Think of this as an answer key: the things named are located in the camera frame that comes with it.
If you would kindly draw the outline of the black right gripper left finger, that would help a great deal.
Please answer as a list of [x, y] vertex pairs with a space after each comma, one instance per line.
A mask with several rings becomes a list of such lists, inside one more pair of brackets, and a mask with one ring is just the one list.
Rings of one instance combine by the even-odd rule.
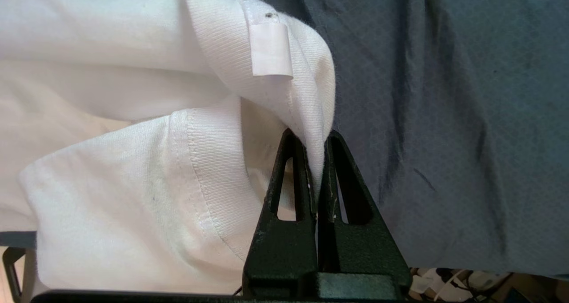
[[[285, 167], [293, 165], [295, 219], [278, 218]], [[318, 270], [311, 174], [304, 145], [283, 132], [268, 191], [244, 263], [244, 297], [310, 297], [309, 277]]]

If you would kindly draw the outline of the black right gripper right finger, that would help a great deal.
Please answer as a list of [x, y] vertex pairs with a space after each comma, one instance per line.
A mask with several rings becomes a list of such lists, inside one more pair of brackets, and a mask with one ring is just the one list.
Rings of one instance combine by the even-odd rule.
[[347, 143], [332, 131], [318, 214], [318, 295], [405, 295], [411, 275]]

